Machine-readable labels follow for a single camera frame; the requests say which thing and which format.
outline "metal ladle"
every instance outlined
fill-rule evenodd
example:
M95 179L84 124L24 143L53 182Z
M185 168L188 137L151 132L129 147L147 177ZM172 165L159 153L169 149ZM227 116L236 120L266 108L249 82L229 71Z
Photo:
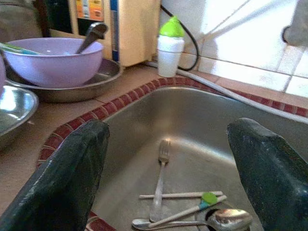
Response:
M92 23L87 32L86 39L83 41L79 49L76 51L76 54L82 53L91 43L96 41L97 39L103 39L104 34L108 30L108 26L102 22Z
M148 219L137 218L132 221L132 226L138 230L157 230L179 226L208 225L217 231L245 231L252 222L252 216L240 209L219 209L216 210L207 221L172 221L149 228L151 223Z

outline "metal bowl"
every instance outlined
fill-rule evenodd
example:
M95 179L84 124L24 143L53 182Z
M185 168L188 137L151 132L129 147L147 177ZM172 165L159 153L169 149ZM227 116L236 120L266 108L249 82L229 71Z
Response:
M37 94L41 101L67 103L88 100L103 94L111 86L110 83L122 74L122 68L115 61L102 59L98 72L84 85L59 89L33 85L17 75L9 66L7 66L6 72L8 84L31 90Z
M38 97L31 91L4 86L0 97L0 149L9 145L22 125L38 108Z

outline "chopstick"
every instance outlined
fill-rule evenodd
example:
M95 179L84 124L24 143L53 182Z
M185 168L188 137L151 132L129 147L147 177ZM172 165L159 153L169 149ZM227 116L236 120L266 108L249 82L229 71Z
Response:
M149 228L153 228L153 227L155 227L155 226L158 226L158 225L167 223L167 222L169 222L169 221L179 219L179 218L184 217L184 216L186 216L186 215L189 215L189 214L191 214L191 213L194 213L194 212L197 212L197 211L199 211L199 210L203 210L203 209L206 209L206 208L211 207L211 206L213 206L213 205L216 205L217 203L222 202L223 200L226 200L226 199L227 199L227 196L226 196L226 195L222 195L222 196L220 196L220 197L217 198L217 202L216 202L216 203L213 203L213 204L210 204L210 205L209 205L209 204L207 204L206 202L202 202L202 203L199 204L199 205L196 205L196 206L194 206L194 207L192 207L192 208L186 209L186 210L184 210L184 211L182 211L182 212L179 212L179 213L177 213L177 214L175 214L175 215L172 215L172 216L170 216L170 217L168 217L168 218L165 218L165 219L159 220L159 221L157 221L157 222L151 223L151 224L149 224L148 227L149 227Z
M180 192L180 193L167 193L162 194L163 198L186 198L186 197L201 197L205 192ZM212 191L215 196L222 196L222 191ZM154 195L140 195L139 199L151 199L154 198Z

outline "kitchen counter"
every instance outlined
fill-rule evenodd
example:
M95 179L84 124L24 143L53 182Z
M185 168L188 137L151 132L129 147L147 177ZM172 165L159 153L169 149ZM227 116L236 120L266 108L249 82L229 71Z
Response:
M308 109L308 99L285 94L211 74L194 74L231 90L253 94L270 100ZM39 152L45 140L60 125L106 103L126 92L160 78L157 69L136 65L126 68L103 95L77 103L43 103L25 124L23 131L6 149L0 151L0 215L11 203L36 168Z

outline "red tile trim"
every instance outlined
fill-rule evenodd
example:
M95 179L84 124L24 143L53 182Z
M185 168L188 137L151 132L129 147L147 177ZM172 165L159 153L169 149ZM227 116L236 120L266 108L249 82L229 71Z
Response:
M193 79L186 78L186 77L155 79L145 85L140 86L139 88L136 88L58 127L45 141L41 149L41 152L40 152L40 158L38 160L37 167L39 167L44 160L46 160L49 156L51 156L54 153L54 151L60 146L61 142L63 141L63 139L65 139L65 137L67 137L72 131L76 130L84 122L92 118L106 119L108 116L114 114L115 112L122 109L123 107L138 100L139 98L148 94L149 92L152 92L156 90L157 88L163 87L163 86L194 87L194 88L201 89L201 90L211 92L214 94L224 95L216 91L215 89L212 89ZM263 105L277 108L279 110L289 112L295 115L308 117L308 110L305 108L296 107L296 106L292 106L289 104L284 104L282 102L272 101L266 98L247 94L247 93L237 91L237 90L231 90L231 91L241 96L244 96L248 99L251 99L255 102L261 103ZM86 231L115 231L113 227L108 225L105 221L100 219L93 212L91 212L89 215L88 224L85 230Z

